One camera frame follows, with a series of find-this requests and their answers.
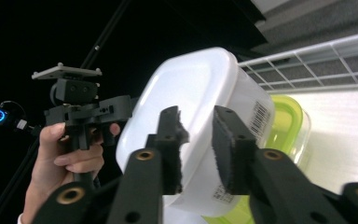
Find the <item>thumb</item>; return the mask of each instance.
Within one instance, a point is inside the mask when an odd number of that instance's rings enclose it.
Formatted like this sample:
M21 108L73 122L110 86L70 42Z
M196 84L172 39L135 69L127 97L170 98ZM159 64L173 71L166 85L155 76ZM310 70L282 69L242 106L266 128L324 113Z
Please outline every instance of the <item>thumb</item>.
M42 129L39 137L39 156L56 155L59 140L65 133L65 123L57 123Z

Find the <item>wire rack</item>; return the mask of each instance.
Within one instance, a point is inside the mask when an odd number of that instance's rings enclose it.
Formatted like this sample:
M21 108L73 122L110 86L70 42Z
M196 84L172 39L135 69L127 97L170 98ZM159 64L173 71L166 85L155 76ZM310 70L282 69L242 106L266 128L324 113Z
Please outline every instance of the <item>wire rack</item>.
M358 35L239 66L268 93L358 88Z

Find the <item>black background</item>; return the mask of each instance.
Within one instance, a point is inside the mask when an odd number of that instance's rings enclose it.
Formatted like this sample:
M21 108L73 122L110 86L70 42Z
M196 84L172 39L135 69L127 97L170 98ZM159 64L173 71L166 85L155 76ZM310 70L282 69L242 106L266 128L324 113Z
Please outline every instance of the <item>black background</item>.
M173 56L215 46L250 49L265 41L229 1L169 2L132 1L91 67L103 71L93 79L101 83L100 99L139 96L156 68ZM49 91L55 80L32 80L31 75L57 63L79 67L118 3L0 1L0 103L17 102L31 124L43 125L43 111L53 107ZM0 127L0 195L33 141L26 132ZM114 147L105 149L103 183L120 174L114 155ZM14 191L0 223L16 221L29 177Z

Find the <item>barcode label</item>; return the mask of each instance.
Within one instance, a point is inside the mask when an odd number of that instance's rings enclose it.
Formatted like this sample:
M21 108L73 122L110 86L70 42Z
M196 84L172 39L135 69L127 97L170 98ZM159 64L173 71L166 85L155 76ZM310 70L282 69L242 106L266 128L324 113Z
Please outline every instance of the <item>barcode label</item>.
M220 203L230 204L234 199L234 196L226 193L225 187L223 185L219 185L213 194L213 199Z
M269 111L260 103L256 102L254 115L251 120L250 131L255 136L257 142L259 142L263 136L264 130L269 121L269 116Z

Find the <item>green container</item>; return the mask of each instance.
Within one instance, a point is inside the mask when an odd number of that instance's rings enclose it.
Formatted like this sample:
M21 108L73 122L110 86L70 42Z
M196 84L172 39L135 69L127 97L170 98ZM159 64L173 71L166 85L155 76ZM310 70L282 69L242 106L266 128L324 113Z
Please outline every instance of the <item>green container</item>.
M286 153L302 170L308 163L305 146L310 134L310 118L293 98L271 95L275 104L275 118L266 148ZM204 217L209 224L252 224L249 196L242 196L237 205L222 217Z

